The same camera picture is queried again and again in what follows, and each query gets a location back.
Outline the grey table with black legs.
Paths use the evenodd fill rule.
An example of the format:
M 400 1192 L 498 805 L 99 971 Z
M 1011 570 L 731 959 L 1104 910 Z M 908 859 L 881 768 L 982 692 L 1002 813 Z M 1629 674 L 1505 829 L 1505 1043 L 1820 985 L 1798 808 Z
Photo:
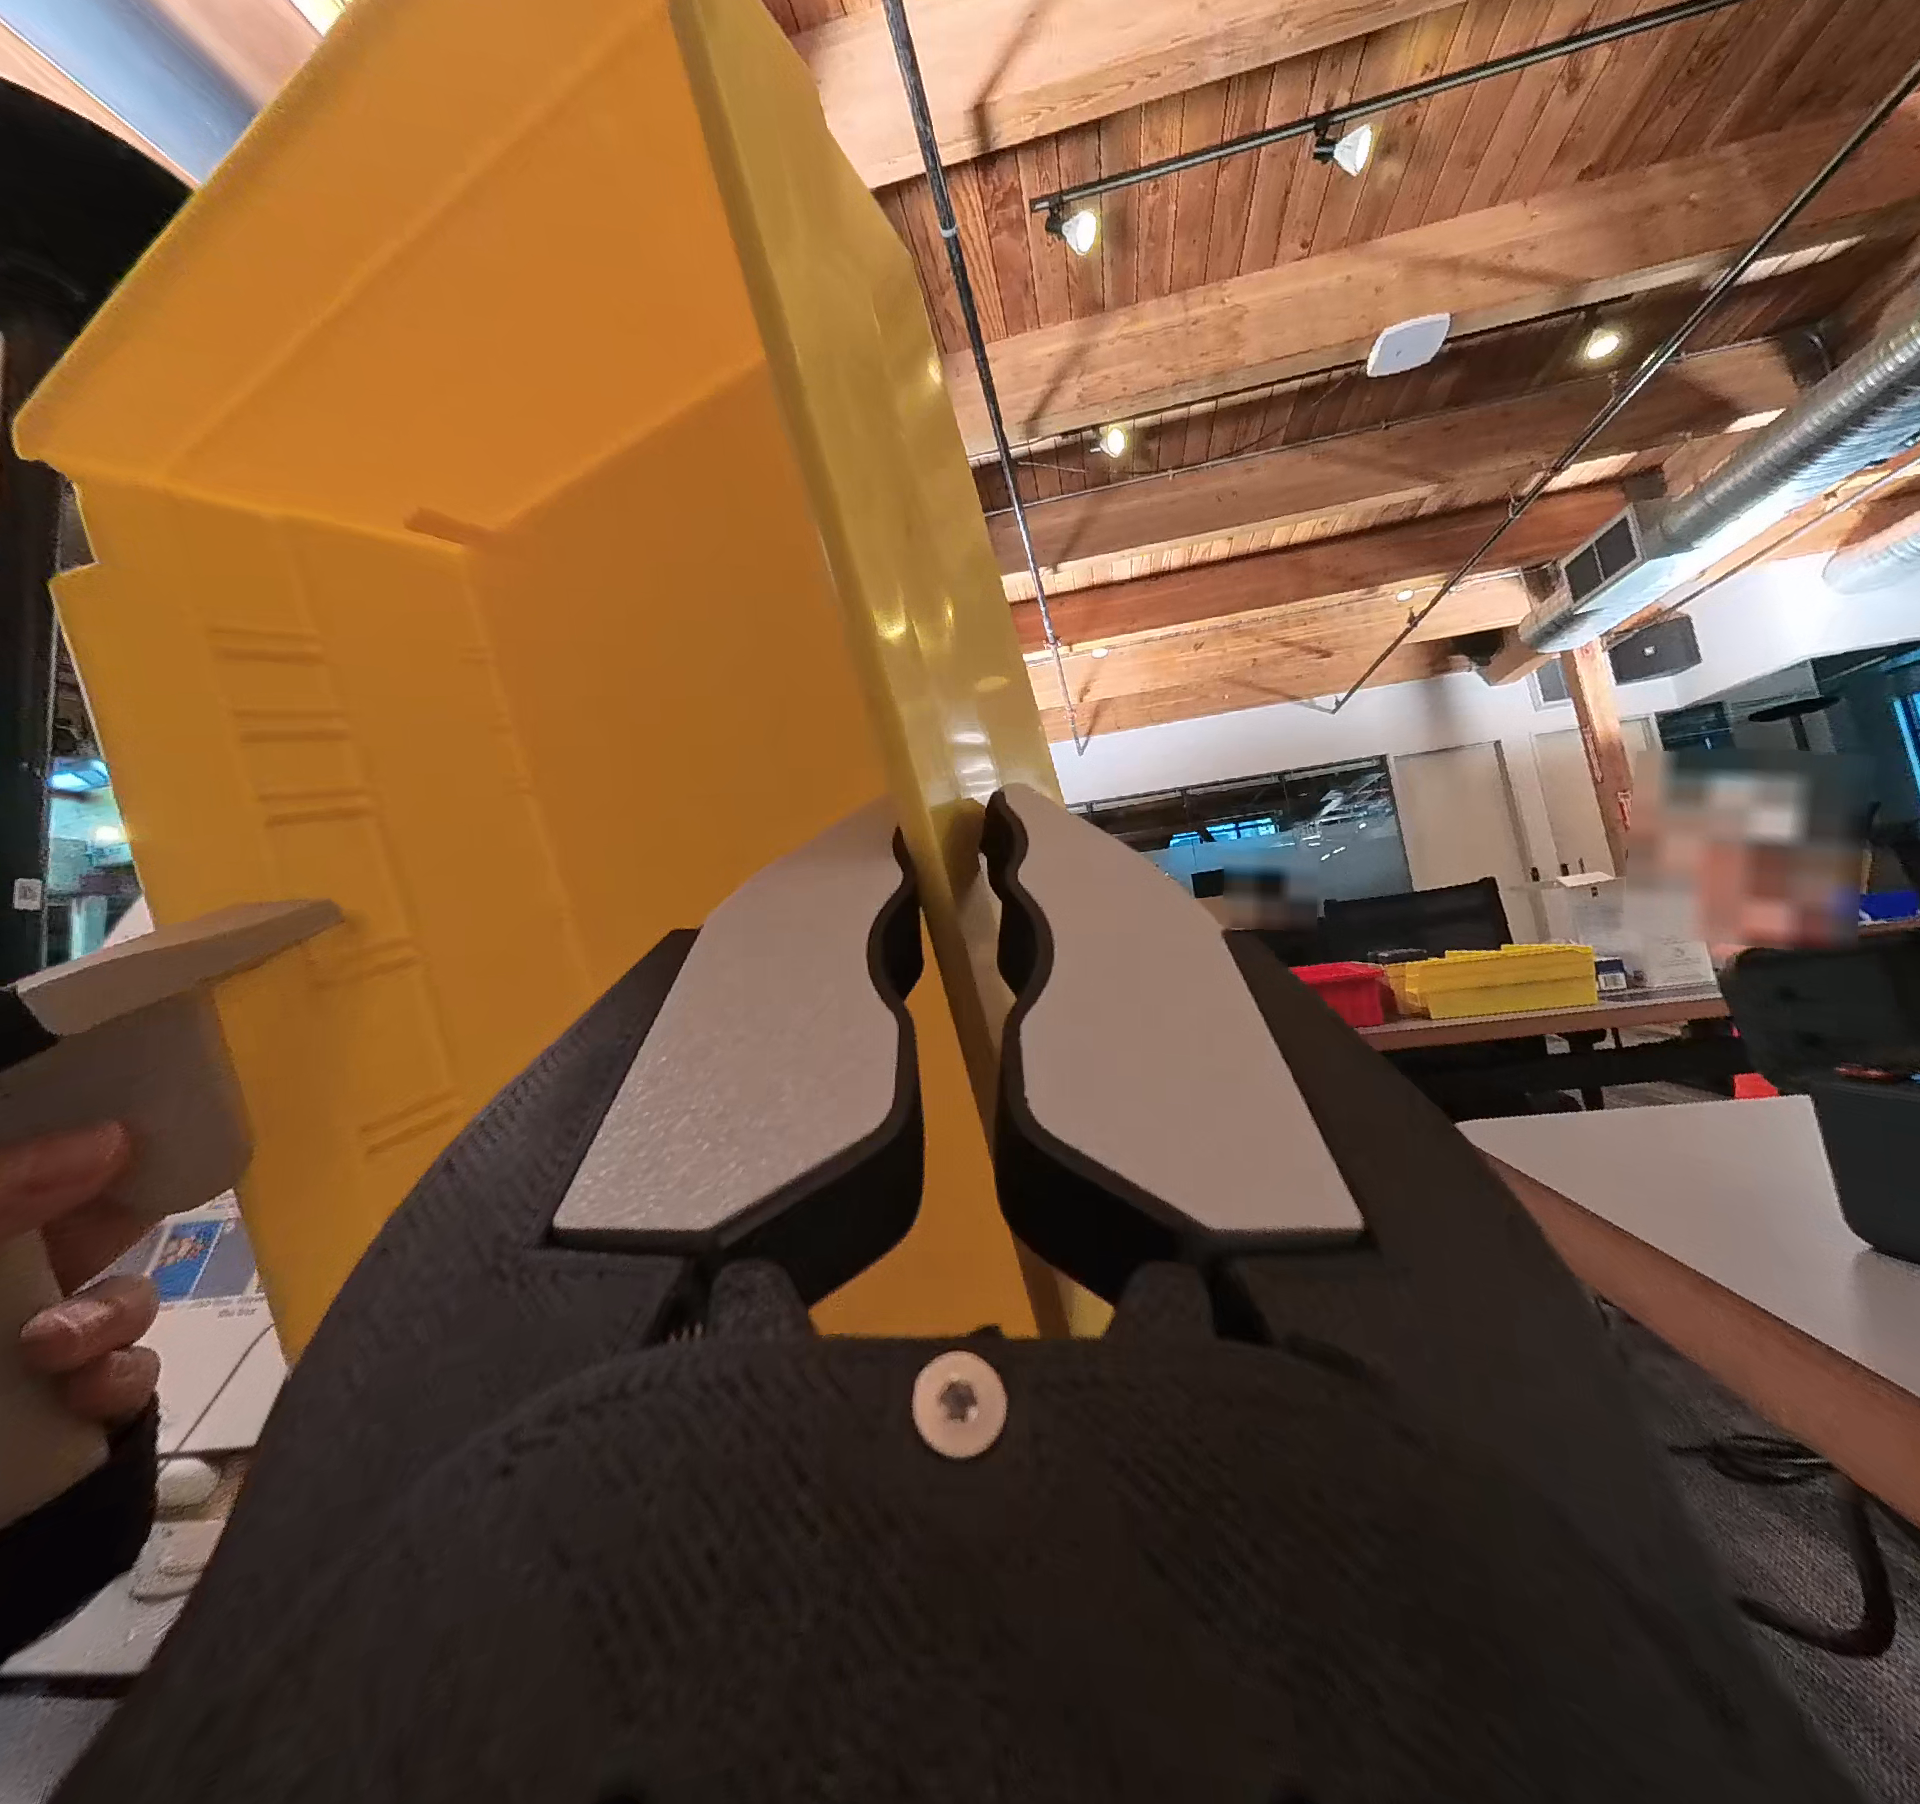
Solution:
M 1724 995 L 1707 989 L 1635 991 L 1566 1009 L 1515 1010 L 1458 1019 L 1399 1019 L 1360 1026 L 1357 1036 L 1379 1052 L 1506 1043 L 1521 1037 L 1571 1037 L 1643 1026 L 1681 1026 L 1722 1020 L 1731 1015 Z

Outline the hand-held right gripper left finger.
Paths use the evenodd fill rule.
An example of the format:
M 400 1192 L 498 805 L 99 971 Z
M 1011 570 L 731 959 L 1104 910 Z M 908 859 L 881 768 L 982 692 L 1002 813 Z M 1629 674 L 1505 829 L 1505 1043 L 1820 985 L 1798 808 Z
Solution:
M 807 1305 L 915 1228 L 924 1102 L 915 863 L 854 808 L 694 933 L 552 1217 L 552 1240 L 773 1264 Z

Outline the black open charger case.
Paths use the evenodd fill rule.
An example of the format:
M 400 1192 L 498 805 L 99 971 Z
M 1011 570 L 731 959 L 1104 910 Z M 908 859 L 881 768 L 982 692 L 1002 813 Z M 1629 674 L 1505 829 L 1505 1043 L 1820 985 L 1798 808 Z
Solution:
M 1857 1240 L 1919 1264 L 1919 944 L 1751 947 L 1721 975 L 1750 1068 L 1813 1099 Z

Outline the person's left hand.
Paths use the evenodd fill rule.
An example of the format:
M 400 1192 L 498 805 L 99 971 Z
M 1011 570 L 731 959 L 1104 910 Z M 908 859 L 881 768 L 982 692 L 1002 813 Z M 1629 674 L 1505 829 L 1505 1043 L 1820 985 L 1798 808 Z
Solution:
M 109 1430 L 155 1404 L 161 1374 L 144 1345 L 157 1290 L 144 1277 L 111 1271 L 149 1226 L 118 1194 L 131 1159 L 131 1135 L 116 1121 L 2 1151 L 2 1238 L 39 1240 L 60 1290 L 20 1327 L 20 1359 L 65 1407 Z

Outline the silver ventilation duct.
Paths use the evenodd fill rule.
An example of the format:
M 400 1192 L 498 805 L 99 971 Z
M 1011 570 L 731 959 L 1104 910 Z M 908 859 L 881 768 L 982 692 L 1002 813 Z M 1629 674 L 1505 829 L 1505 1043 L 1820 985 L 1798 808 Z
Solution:
M 1919 318 L 1886 328 L 1716 472 L 1673 499 L 1628 504 L 1557 570 L 1524 620 L 1534 654 L 1607 636 L 1747 547 L 1842 480 L 1883 465 L 1919 436 Z

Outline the printed paper sheet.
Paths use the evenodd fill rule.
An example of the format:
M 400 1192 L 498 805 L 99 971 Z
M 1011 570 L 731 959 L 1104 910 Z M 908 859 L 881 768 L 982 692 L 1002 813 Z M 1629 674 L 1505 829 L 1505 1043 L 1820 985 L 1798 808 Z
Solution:
M 146 1336 L 161 1359 L 161 1454 L 254 1449 L 284 1384 L 288 1361 L 238 1194 L 164 1218 L 141 1271 L 161 1301 Z

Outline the black track light rail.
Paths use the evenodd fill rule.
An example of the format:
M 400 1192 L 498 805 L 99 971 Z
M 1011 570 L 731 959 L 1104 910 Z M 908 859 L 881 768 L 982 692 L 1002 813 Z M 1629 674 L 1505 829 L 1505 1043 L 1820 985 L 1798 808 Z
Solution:
M 1368 97 L 1353 97 L 1338 107 L 1323 107 L 1286 122 L 1265 126 L 1258 134 L 1227 137 L 1214 145 L 1176 153 L 1164 160 L 1151 160 L 1111 176 L 1101 176 L 1079 186 L 1063 186 L 1053 192 L 1028 199 L 1026 209 L 1031 215 L 1043 219 L 1043 228 L 1048 235 L 1065 240 L 1065 222 L 1079 209 L 1091 209 L 1094 202 L 1101 202 L 1138 186 L 1175 180 L 1209 165 L 1252 159 L 1265 152 L 1268 147 L 1308 140 L 1312 160 L 1336 165 L 1338 144 L 1391 111 L 1424 105 L 1443 96 L 1452 96 L 1454 91 L 1473 90 L 1496 80 L 1521 77 L 1536 68 L 1549 68 L 1580 55 L 1598 53 L 1602 48 L 1613 48 L 1616 44 L 1666 32 L 1669 28 L 1708 20 L 1750 2 L 1757 0 L 1673 0 L 1652 11 L 1620 17 L 1604 25 L 1585 28 L 1458 71 L 1436 72 L 1428 80 L 1420 80 L 1391 91 L 1379 91 Z

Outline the black hanging ceiling rod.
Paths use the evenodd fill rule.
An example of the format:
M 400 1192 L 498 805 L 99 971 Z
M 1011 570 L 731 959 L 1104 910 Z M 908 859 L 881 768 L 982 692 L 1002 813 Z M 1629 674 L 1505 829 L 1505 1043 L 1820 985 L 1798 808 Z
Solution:
M 968 338 L 968 352 L 973 355 L 973 375 L 976 378 L 976 388 L 982 393 L 983 411 L 989 422 L 992 442 L 996 446 L 996 462 L 1006 485 L 1008 501 L 1015 516 L 1015 529 L 1021 543 L 1021 557 L 1026 570 L 1026 575 L 1033 586 L 1033 602 L 1039 609 L 1043 647 L 1051 661 L 1056 684 L 1059 687 L 1063 710 L 1068 720 L 1068 742 L 1072 753 L 1080 759 L 1086 753 L 1090 736 L 1082 731 L 1077 702 L 1072 698 L 1072 687 L 1068 682 L 1067 652 L 1056 630 L 1049 594 L 1045 590 L 1043 568 L 1033 538 L 1031 524 L 1026 519 L 1026 505 L 1021 494 L 1018 472 L 1012 455 L 1011 436 L 1006 432 L 1002 406 L 997 399 L 996 375 L 989 359 L 986 328 L 978 318 L 978 308 L 973 291 L 973 274 L 968 269 L 968 258 L 963 243 L 963 232 L 959 227 L 956 210 L 951 206 L 951 196 L 947 188 L 947 167 L 940 150 L 940 136 L 933 122 L 932 105 L 924 90 L 924 72 L 918 59 L 915 34 L 910 30 L 910 19 L 907 13 L 907 0 L 880 0 L 886 32 L 891 41 L 893 59 L 900 71 L 903 94 L 907 100 L 908 121 L 918 144 L 918 152 L 924 165 L 924 180 L 932 196 L 932 209 L 936 215 L 936 228 L 942 238 L 943 252 L 947 256 L 947 273 L 953 284 L 956 302 L 963 313 L 963 327 Z

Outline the stack of yellow storage bins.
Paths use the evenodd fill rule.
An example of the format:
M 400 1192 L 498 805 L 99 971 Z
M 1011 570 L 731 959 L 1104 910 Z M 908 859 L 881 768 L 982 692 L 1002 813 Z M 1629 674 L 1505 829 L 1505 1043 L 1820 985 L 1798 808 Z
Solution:
M 1596 952 L 1583 944 L 1509 944 L 1382 962 L 1402 1019 L 1464 1020 L 1592 1009 Z

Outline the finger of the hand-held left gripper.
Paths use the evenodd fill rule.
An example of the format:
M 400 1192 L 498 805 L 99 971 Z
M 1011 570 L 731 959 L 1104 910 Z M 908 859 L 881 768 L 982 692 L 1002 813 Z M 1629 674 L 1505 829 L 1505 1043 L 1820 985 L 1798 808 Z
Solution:
M 233 905 L 4 985 L 2 1141 L 114 1122 L 135 1179 L 238 1179 L 254 1139 L 217 989 L 338 928 L 334 903 Z

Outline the yellow plastic box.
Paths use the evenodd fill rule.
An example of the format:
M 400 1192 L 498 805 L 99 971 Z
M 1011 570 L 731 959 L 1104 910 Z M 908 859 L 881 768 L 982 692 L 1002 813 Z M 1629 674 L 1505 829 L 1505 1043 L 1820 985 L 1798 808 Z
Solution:
M 222 1023 L 298 1358 L 669 930 L 889 798 L 928 1182 L 846 1334 L 1065 1329 L 996 1207 L 973 869 L 1057 795 L 915 263 L 760 0 L 354 0 L 14 429 L 157 923 L 334 900 Z

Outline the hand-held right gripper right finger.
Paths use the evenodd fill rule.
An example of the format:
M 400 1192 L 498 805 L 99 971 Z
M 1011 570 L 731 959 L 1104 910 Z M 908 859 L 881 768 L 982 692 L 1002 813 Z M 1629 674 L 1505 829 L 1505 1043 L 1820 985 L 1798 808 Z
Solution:
M 1039 789 L 978 843 L 1011 993 L 996 1197 L 1017 1240 L 1094 1297 L 1366 1240 L 1366 1217 L 1227 936 L 1151 863 Z

